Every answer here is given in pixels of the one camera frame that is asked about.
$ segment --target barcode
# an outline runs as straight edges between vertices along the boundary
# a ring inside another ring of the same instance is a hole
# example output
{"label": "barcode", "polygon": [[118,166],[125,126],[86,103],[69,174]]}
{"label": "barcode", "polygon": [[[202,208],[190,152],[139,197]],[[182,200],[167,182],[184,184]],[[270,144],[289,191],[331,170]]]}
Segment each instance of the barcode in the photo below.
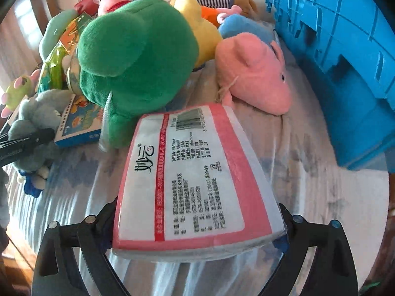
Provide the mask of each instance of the barcode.
{"label": "barcode", "polygon": [[177,116],[176,130],[203,129],[202,117],[200,108],[180,113]]}

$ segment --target green plush toy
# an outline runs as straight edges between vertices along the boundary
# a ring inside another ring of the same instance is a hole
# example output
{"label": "green plush toy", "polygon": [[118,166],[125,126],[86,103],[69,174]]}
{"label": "green plush toy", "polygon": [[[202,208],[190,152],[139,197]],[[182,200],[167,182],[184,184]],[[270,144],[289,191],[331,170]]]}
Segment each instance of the green plush toy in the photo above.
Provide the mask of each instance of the green plush toy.
{"label": "green plush toy", "polygon": [[135,0],[86,27],[78,45],[80,87],[102,107],[112,92],[112,146],[129,145],[139,117],[173,99],[198,54],[185,18],[162,0]]}

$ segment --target toy packaging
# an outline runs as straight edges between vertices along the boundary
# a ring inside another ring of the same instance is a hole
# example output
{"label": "toy packaging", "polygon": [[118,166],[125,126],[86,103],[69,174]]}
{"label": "toy packaging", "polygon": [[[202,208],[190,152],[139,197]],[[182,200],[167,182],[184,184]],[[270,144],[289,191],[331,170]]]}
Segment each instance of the toy packaging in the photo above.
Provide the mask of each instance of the toy packaging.
{"label": "toy packaging", "polygon": [[140,119],[114,224],[114,253],[171,262],[226,258],[285,231],[246,134],[219,104]]}
{"label": "toy packaging", "polygon": [[101,107],[89,102],[85,96],[74,94],[62,115],[55,143],[59,147],[71,147],[98,141],[102,118],[103,109]]}
{"label": "toy packaging", "polygon": [[83,14],[68,25],[66,31],[60,37],[60,42],[68,54],[72,55],[74,53],[82,31],[84,31],[85,27],[92,20],[93,18],[89,14],[83,12]]}

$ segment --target blue plush toy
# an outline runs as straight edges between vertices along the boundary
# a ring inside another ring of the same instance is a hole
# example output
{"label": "blue plush toy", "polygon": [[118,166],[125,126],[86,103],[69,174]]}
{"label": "blue plush toy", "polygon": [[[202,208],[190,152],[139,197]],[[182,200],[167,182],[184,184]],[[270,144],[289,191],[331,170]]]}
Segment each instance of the blue plush toy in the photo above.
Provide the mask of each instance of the blue plush toy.
{"label": "blue plush toy", "polygon": [[218,22],[222,23],[218,30],[224,39],[235,37],[243,32],[249,32],[256,35],[268,46],[270,46],[270,42],[277,40],[274,25],[268,22],[255,22],[254,20],[243,17],[240,14],[232,14],[228,16],[225,13],[219,15]]}

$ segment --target blue plastic basket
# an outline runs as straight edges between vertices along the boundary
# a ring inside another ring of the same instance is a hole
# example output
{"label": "blue plastic basket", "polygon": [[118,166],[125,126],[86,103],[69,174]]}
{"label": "blue plastic basket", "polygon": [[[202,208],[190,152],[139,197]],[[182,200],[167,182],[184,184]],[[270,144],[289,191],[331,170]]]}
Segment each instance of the blue plastic basket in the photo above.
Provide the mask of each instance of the blue plastic basket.
{"label": "blue plastic basket", "polygon": [[266,0],[321,104],[339,166],[395,171],[395,34],[373,0]]}

